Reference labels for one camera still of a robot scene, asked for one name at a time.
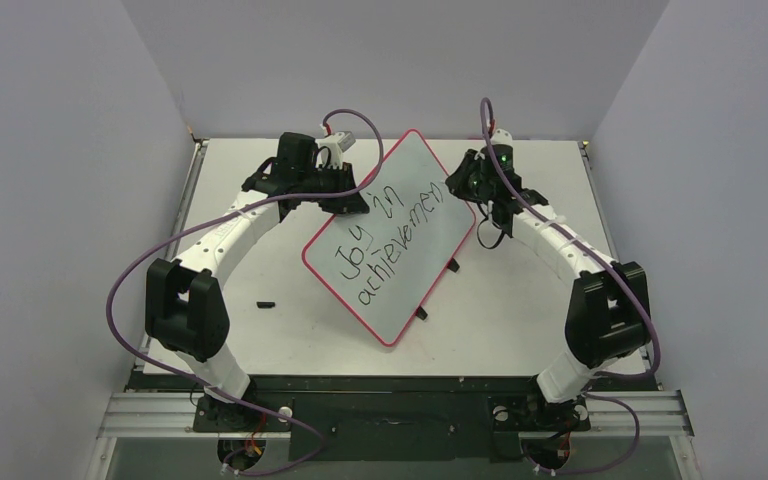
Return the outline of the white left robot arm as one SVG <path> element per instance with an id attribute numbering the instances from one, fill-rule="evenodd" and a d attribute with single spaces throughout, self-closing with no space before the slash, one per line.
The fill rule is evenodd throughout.
<path id="1" fill-rule="evenodd" d="M 252 380 L 227 344 L 230 316 L 223 286 L 256 243 L 301 203 L 315 202 L 336 215 L 368 213 L 353 167 L 343 159 L 354 142 L 348 131 L 319 140 L 283 133 L 275 155 L 243 182 L 228 220 L 147 270 L 147 334 L 206 381 L 206 394 L 221 402 L 219 416 L 232 429 L 251 427 L 259 405 L 246 395 Z"/>

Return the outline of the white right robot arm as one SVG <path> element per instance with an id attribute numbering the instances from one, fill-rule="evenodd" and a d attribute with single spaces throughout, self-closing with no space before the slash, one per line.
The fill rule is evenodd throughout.
<path id="1" fill-rule="evenodd" d="M 581 395 L 608 366 L 646 345 L 660 347 L 650 315 L 646 274 L 622 264 L 576 234 L 548 200 L 522 186 L 513 148 L 495 144 L 469 149 L 446 181 L 455 197 L 475 204 L 501 239 L 531 250 L 564 283 L 571 296 L 564 325 L 565 346 L 536 378 L 538 391 L 524 400 L 526 418 L 548 427 L 564 403 Z"/>

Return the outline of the red framed whiteboard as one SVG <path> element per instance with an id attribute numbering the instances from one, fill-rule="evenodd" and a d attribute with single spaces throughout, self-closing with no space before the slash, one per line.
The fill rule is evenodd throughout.
<path id="1" fill-rule="evenodd" d="M 333 216 L 302 250 L 307 269 L 384 346 L 396 345 L 476 225 L 421 133 L 394 144 L 362 190 L 366 214 Z"/>

